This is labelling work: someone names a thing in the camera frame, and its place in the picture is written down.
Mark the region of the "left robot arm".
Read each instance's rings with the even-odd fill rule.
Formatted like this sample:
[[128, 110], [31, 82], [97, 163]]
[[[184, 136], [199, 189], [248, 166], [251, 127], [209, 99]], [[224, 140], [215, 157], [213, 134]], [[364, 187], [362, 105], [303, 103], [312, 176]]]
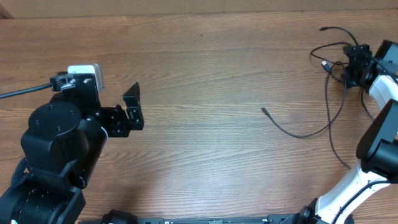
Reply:
[[1, 196], [2, 223], [74, 223], [83, 190], [109, 138], [144, 127], [139, 84], [125, 106], [103, 107], [93, 73], [60, 72], [50, 79], [52, 99], [30, 115], [22, 135], [24, 158]]

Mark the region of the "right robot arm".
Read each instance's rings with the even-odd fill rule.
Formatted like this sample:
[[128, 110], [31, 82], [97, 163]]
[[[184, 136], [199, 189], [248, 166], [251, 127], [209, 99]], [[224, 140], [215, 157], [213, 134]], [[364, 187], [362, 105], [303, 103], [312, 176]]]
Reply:
[[350, 223], [351, 213], [367, 198], [397, 183], [397, 43], [383, 40], [374, 55], [368, 45], [344, 51], [349, 58], [347, 78], [364, 88], [380, 112], [358, 143], [355, 166], [284, 223]]

